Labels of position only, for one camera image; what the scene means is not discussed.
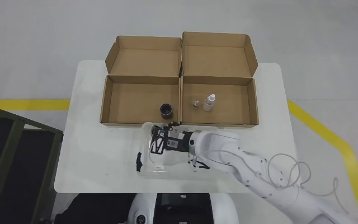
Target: concrete floor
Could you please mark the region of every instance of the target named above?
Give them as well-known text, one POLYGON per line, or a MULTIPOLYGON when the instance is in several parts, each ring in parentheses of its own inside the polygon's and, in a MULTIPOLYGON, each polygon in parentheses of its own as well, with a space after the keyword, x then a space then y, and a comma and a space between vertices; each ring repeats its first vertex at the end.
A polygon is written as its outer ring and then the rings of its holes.
MULTIPOLYGON (((356 0, 4 0, 0 98, 70 98, 78 62, 105 59, 117 35, 245 33, 259 62, 281 65, 287 98, 358 155, 357 18, 356 0)), ((62 130, 67 116, 66 111, 13 112, 62 130)), ((341 155, 294 116, 291 122, 299 159, 313 172, 308 189, 328 192, 337 176, 342 204, 357 213, 352 191, 345 190, 350 182, 341 155)), ((58 212, 71 197, 58 196, 58 212)))

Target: yellow floor line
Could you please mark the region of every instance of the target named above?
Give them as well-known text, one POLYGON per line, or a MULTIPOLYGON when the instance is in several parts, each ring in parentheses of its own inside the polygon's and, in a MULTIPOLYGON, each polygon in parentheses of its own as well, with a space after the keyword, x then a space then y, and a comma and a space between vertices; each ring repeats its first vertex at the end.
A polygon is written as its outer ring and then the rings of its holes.
POLYGON ((69 99, 0 99, 2 110, 68 110, 69 99))
MULTIPOLYGON (((68 110, 69 99, 0 99, 3 110, 68 110)), ((290 113, 315 131, 319 136, 338 149, 343 157, 351 182, 356 203, 358 204, 358 163, 353 148, 306 111, 288 100, 290 113)))
POLYGON ((298 118, 301 122, 307 125, 314 132, 316 132, 329 144, 336 147, 341 153, 346 166, 349 180, 351 182, 356 203, 358 204, 358 163, 353 148, 342 138, 340 138, 338 135, 334 134, 331 130, 329 130, 326 126, 321 124, 318 120, 316 120, 306 111, 297 106, 294 102, 292 102, 291 100, 288 100, 287 102, 290 113, 293 114, 293 116, 298 118))

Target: metal frame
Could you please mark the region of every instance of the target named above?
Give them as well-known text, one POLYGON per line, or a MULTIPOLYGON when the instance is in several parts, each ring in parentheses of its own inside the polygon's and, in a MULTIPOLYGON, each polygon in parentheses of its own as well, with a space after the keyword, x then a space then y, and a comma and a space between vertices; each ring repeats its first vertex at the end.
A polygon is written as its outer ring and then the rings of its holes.
POLYGON ((14 155, 17 150, 17 145, 20 141, 22 131, 24 130, 25 124, 31 125, 33 127, 40 128, 42 130, 53 132, 55 133, 51 151, 49 155, 49 159, 46 165, 43 181, 41 183, 39 195, 37 197, 36 206, 34 208, 33 216, 31 223, 37 223, 40 219, 42 208, 46 202, 46 195, 49 191, 49 186, 52 178, 52 174, 54 171, 54 166, 56 163, 56 159, 58 156, 58 152, 60 150, 60 143, 62 141, 63 132, 61 130, 52 128, 50 126, 47 126, 45 124, 38 123, 36 121, 23 118, 21 116, 18 116, 16 114, 9 113, 4 110, 0 110, 0 118, 8 118, 13 120, 13 124, 9 133, 9 136, 6 140, 6 143, 4 145, 4 149, 0 155, 0 194, 3 190, 3 187, 5 185, 7 174, 9 172, 9 169, 11 167, 14 155))

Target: clear plastic tray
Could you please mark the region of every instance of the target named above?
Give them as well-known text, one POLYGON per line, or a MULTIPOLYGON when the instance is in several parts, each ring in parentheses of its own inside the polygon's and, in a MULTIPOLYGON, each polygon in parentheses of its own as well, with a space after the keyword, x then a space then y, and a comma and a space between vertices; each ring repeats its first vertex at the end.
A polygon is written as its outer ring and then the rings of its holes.
MULTIPOLYGON (((199 164, 193 167, 190 160, 192 156, 189 156, 185 152, 177 151, 164 151, 162 155, 156 155, 150 153, 149 145, 152 140, 150 131, 152 126, 163 126, 161 123, 144 123, 142 125, 142 137, 143 140, 140 144, 140 160, 143 166, 138 172, 138 175, 145 178, 156 178, 156 179, 217 179, 220 175, 220 171, 217 170, 206 170, 199 168, 199 164)), ((205 130, 210 132, 216 132, 219 129, 211 126, 194 126, 194 125, 181 125, 181 128, 185 128, 189 131, 205 130)))

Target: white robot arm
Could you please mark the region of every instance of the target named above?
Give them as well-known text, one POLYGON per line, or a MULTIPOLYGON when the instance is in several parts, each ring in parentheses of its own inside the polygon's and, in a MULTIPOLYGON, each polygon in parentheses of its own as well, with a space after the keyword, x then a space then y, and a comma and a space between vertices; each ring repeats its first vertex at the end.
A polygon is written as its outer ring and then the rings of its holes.
POLYGON ((172 131, 171 125, 168 129, 153 128, 150 152, 188 152, 194 157, 193 165, 200 159, 211 169, 232 173, 240 183, 267 200, 296 224, 355 223, 325 200, 300 187, 297 184, 298 177, 292 184, 288 184, 290 177, 287 178, 265 158, 240 149, 232 141, 234 137, 230 133, 183 131, 174 134, 172 131))

